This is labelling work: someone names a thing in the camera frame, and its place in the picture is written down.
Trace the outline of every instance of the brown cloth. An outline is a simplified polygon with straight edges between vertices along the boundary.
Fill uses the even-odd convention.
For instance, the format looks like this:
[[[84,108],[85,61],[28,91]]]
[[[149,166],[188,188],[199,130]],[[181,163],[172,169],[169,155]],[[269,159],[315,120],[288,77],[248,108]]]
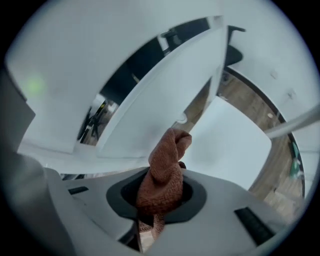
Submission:
[[[174,210],[181,203],[183,194],[182,168],[178,162],[190,146],[189,133],[169,128],[149,156],[150,169],[145,175],[136,198],[139,214],[153,216],[152,235],[156,238],[164,228],[164,214]],[[139,231],[151,227],[139,222]]]

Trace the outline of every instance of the white wall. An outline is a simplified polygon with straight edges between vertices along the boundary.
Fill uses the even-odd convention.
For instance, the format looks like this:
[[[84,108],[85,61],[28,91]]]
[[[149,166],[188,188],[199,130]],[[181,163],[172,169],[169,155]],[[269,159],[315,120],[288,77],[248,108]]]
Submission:
[[[104,173],[144,165],[164,131],[222,63],[226,51],[222,19],[214,28],[217,33],[210,34],[214,29],[204,33],[208,36],[204,44],[192,38],[162,60],[165,67],[159,63],[152,69],[143,79],[147,83],[141,80],[96,148],[76,143],[89,106],[114,71],[143,44],[181,23],[221,16],[220,3],[79,0],[44,5],[20,32],[5,60],[36,114],[19,152],[60,173]],[[184,54],[190,45],[192,54]],[[218,81],[220,74],[215,75]],[[113,126],[118,122],[120,127]]]
[[[224,18],[227,25],[246,29],[233,33],[230,44],[244,58],[231,68],[264,92],[287,121],[320,102],[320,79],[312,56],[298,31],[273,3],[225,0]],[[288,99],[292,92],[293,99]],[[302,151],[304,171],[314,176],[320,157],[320,123],[293,135]],[[306,181],[306,194],[309,188]]]
[[[95,96],[132,53],[168,28],[214,15],[219,0],[46,3],[5,58],[36,114],[23,140],[72,153]]]

